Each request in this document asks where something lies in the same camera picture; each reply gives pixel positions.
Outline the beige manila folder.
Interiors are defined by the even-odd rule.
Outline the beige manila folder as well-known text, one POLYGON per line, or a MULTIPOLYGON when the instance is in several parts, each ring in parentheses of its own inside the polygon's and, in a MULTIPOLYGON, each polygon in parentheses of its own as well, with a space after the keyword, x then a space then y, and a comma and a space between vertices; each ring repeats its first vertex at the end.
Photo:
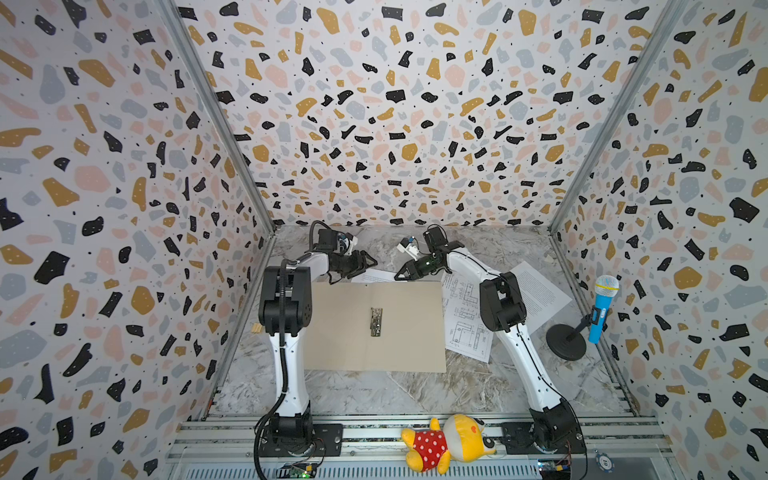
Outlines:
POLYGON ((315 283, 312 302, 308 370, 446 371, 440 283, 315 283))

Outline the technical drawing paper sheet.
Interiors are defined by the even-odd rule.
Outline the technical drawing paper sheet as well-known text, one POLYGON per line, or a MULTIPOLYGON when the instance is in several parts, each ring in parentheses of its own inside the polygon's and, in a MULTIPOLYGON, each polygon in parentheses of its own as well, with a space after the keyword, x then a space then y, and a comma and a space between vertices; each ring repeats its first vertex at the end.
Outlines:
POLYGON ((441 286, 446 349, 488 363, 493 334, 480 317, 478 284, 443 273, 441 286))

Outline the text printed paper sheet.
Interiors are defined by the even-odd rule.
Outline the text printed paper sheet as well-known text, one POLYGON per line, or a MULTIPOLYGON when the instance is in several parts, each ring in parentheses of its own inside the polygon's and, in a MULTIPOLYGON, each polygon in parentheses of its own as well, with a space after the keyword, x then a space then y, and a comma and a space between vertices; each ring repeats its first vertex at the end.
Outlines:
POLYGON ((379 269, 367 269, 363 273, 351 279, 351 282, 353 283, 364 283, 364 284, 385 283, 385 282, 394 282, 394 281, 395 281, 395 274, 393 272, 388 272, 388 271, 379 270, 379 269))

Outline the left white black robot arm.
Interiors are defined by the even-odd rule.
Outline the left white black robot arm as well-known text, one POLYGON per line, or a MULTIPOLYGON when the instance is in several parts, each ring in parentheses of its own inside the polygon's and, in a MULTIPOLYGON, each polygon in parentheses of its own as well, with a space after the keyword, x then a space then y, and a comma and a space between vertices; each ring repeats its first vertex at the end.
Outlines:
POLYGON ((312 319, 312 283, 323 276, 331 283, 352 279, 376 266, 377 260, 357 243, 353 234, 316 221, 307 252, 264 271, 258 319, 274 353, 277 393, 270 412, 275 416, 294 418, 310 411, 303 346, 312 319))

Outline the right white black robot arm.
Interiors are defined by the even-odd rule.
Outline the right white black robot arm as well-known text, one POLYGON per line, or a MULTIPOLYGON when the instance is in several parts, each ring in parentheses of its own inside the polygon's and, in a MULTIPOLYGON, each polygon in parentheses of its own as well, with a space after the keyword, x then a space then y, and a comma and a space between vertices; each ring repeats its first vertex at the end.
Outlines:
POLYGON ((450 241, 445 230, 430 226, 423 234, 428 251, 414 237, 405 237, 397 249, 411 259, 397 271, 397 281, 416 281, 440 271, 456 274, 478 287, 479 317, 511 356, 527 394, 532 418, 539 423, 576 423, 570 402, 554 387, 536 351, 526 325, 527 304, 519 277, 496 270, 475 257, 463 243, 450 241))

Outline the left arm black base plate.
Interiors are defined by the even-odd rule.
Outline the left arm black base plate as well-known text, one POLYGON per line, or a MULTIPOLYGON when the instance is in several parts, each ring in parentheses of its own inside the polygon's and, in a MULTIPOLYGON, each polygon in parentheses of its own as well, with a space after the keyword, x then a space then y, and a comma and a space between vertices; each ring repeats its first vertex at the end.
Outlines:
POLYGON ((342 450, 343 425, 319 424, 308 439, 278 436, 267 432, 260 440, 260 457, 284 457, 299 460, 304 457, 339 457, 342 450))

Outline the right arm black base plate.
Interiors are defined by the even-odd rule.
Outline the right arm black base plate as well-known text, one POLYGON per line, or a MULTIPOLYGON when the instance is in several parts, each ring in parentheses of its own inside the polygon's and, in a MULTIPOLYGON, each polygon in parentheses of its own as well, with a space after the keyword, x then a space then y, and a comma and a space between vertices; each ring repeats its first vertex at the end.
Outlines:
POLYGON ((563 439, 544 446, 543 440, 537 440, 534 435, 532 421, 504 422, 501 424, 501 443, 509 455, 584 454, 586 444, 584 437, 577 431, 568 433, 563 439))

